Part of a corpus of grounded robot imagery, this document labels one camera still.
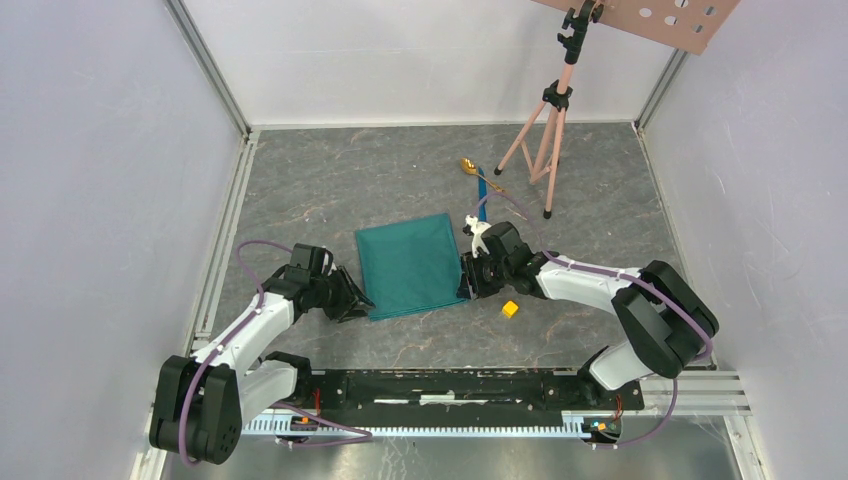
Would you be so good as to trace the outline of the pink tripod stand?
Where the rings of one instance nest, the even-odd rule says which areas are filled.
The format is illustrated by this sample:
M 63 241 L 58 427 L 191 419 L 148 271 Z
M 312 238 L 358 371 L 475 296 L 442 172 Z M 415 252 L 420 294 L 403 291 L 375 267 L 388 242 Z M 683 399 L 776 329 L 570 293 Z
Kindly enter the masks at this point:
M 542 213 L 544 219 L 552 217 L 565 121 L 573 93 L 571 79 L 582 53 L 589 26 L 600 20 L 604 9 L 603 1 L 582 1 L 576 8 L 567 10 L 561 27 L 562 32 L 557 34 L 557 41 L 565 51 L 563 69 L 558 79 L 542 91 L 541 101 L 494 169 L 494 174 L 500 175 L 514 154 L 520 150 L 528 166 L 529 183 L 535 184 L 542 178 L 547 179 L 546 199 Z M 544 110 L 548 111 L 548 118 L 536 154 L 532 156 L 526 137 Z

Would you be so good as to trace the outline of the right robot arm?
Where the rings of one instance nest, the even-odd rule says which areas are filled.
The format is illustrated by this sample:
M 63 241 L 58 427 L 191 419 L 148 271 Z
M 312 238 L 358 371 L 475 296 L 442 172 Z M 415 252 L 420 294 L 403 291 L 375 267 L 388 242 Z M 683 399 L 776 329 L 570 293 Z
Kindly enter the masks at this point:
M 674 379 L 712 351 L 714 314 L 668 263 L 614 269 L 533 251 L 510 222 L 465 220 L 470 251 L 461 256 L 460 298 L 486 298 L 506 286 L 517 293 L 569 301 L 615 316 L 625 341 L 593 355 L 577 373 L 580 400 L 602 408 L 628 383 L 659 375 Z

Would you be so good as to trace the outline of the yellow small cube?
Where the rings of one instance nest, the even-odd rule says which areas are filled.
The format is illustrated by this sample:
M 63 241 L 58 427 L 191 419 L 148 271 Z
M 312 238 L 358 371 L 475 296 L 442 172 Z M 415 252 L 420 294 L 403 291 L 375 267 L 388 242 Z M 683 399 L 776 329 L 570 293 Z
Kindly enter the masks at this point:
M 502 309 L 501 313 L 505 318 L 511 319 L 519 310 L 519 306 L 513 301 L 506 302 Z

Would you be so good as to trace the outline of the gold metal spoon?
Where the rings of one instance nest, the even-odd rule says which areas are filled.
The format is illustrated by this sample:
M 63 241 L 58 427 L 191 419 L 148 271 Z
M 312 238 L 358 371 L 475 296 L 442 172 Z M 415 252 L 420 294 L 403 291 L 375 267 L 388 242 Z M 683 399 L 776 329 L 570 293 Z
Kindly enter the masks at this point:
M 489 193 L 489 188 L 495 192 L 505 193 L 505 189 L 487 179 L 482 170 L 471 159 L 462 157 L 460 159 L 460 167 L 464 173 L 477 179 L 479 199 L 482 199 Z

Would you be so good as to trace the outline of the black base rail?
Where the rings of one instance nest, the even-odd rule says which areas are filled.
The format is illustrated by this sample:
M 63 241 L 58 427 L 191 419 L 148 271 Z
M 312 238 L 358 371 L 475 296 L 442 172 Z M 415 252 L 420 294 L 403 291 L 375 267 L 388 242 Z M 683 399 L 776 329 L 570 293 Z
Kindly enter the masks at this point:
M 638 382 L 606 392 L 569 369 L 327 369 L 304 388 L 298 412 L 268 409 L 243 434 L 590 439 L 604 420 L 645 407 Z

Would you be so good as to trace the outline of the teal cloth napkin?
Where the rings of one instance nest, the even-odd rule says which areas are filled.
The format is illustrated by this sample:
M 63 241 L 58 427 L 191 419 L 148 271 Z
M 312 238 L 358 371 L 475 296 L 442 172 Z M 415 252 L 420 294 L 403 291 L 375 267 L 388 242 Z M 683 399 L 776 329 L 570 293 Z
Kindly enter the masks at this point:
M 372 321 L 461 304 L 462 269 L 450 216 L 419 217 L 355 232 Z

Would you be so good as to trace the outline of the pink perforated board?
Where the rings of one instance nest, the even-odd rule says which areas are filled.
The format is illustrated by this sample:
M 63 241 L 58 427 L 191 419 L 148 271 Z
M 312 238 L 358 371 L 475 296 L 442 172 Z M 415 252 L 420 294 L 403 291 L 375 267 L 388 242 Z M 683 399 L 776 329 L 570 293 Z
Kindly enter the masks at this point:
M 611 28 L 699 55 L 706 49 L 736 1 L 701 0 L 540 0 L 541 4 L 566 13 L 557 40 L 566 49 L 565 62 L 575 64 L 582 52 L 591 24 Z

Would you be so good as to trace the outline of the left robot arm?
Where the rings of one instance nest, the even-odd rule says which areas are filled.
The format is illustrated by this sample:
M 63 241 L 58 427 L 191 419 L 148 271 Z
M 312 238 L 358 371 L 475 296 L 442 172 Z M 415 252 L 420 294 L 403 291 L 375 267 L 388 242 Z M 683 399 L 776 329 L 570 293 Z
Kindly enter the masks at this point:
M 148 433 L 152 447 L 190 466 L 219 465 L 232 455 L 245 424 L 264 410 L 314 401 L 309 359 L 266 347 L 313 309 L 345 322 L 367 316 L 375 305 L 328 249 L 296 244 L 288 252 L 289 261 L 266 280 L 245 271 L 256 293 L 216 339 L 163 363 Z

